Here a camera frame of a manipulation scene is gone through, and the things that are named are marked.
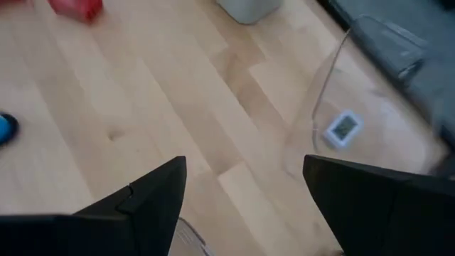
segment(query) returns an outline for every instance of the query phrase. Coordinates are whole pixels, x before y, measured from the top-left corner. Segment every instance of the red object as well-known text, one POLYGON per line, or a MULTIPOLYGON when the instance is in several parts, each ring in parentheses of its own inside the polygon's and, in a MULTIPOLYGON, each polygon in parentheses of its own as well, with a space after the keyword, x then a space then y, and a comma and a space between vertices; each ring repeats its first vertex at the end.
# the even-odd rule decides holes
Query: red object
POLYGON ((57 14, 90 23, 102 10, 102 0, 49 0, 57 14))

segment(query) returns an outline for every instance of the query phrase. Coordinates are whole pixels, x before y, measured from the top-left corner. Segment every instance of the blue object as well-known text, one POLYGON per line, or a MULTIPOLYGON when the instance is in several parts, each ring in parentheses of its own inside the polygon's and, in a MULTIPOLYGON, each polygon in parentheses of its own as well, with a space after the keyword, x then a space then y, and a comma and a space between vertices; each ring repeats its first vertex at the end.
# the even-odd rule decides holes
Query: blue object
POLYGON ((0 116, 0 144, 5 142, 11 135, 11 125, 8 120, 0 116))

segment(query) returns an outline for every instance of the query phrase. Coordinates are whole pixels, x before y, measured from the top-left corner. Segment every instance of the wooden floor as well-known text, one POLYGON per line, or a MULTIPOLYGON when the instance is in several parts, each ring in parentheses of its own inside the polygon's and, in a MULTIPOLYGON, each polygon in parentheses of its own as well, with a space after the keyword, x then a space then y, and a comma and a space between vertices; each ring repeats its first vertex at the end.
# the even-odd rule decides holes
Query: wooden floor
POLYGON ((216 255, 337 250, 281 159, 340 33, 314 0, 254 26, 213 0, 106 0, 93 26, 5 6, 0 110, 22 130, 0 150, 0 213, 72 213, 185 155, 181 215, 216 255))

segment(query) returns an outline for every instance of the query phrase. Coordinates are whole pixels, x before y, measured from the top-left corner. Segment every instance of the white device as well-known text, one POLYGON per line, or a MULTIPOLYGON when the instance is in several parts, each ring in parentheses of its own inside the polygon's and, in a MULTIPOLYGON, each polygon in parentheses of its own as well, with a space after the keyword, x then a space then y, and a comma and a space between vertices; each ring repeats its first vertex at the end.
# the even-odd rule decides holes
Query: white device
POLYGON ((363 128, 362 119, 352 110, 343 111, 324 132, 324 137, 336 149, 347 147, 363 128))

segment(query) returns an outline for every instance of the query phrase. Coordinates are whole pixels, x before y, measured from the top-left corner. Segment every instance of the white container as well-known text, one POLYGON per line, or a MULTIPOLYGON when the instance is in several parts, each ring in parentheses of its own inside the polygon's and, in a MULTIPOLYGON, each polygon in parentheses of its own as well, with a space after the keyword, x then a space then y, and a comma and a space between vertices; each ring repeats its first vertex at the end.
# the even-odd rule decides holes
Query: white container
POLYGON ((282 0, 217 0, 238 23, 253 24, 277 9, 282 0))

